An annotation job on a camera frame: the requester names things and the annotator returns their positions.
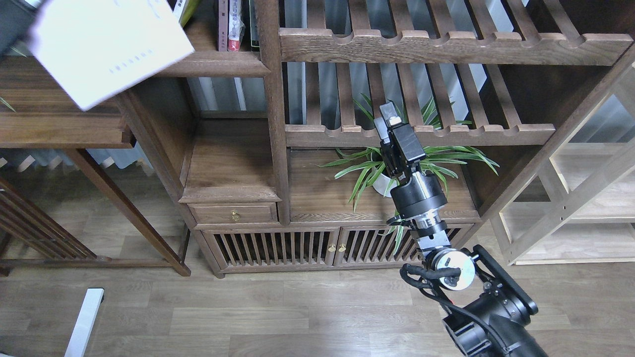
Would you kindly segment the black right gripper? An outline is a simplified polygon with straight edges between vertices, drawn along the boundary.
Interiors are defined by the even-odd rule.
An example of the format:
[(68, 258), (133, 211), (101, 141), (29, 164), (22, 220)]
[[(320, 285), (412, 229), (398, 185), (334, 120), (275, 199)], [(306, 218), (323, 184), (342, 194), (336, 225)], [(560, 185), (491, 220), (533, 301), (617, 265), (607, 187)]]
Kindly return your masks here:
[(381, 155), (388, 175), (399, 183), (391, 197), (400, 217), (413, 220), (437, 211), (447, 204), (442, 187), (434, 174), (424, 174), (420, 163), (426, 158), (414, 129), (403, 120), (394, 102), (380, 106), (382, 118), (374, 124), (381, 141)]

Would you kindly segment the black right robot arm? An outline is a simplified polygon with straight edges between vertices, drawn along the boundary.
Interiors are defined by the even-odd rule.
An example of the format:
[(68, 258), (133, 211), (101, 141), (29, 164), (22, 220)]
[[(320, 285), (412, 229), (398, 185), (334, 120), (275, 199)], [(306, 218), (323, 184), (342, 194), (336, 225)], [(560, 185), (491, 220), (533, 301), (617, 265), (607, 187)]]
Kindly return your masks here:
[(546, 356), (526, 330), (537, 304), (483, 246), (451, 246), (439, 216), (447, 199), (437, 176), (423, 168), (426, 153), (414, 129), (393, 103), (380, 111), (375, 128), (381, 156), (397, 180), (390, 192), (396, 215), (388, 225), (406, 226), (423, 256), (422, 264), (404, 264), (400, 276), (442, 306), (443, 325), (464, 356)]

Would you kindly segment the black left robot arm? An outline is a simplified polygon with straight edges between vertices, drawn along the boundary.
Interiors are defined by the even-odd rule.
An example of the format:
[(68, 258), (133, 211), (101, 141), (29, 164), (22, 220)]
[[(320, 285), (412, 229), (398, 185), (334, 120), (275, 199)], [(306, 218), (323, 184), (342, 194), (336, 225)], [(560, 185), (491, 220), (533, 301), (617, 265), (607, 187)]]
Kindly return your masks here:
[(30, 55), (28, 31), (36, 20), (43, 0), (2, 0), (0, 2), (0, 55)]

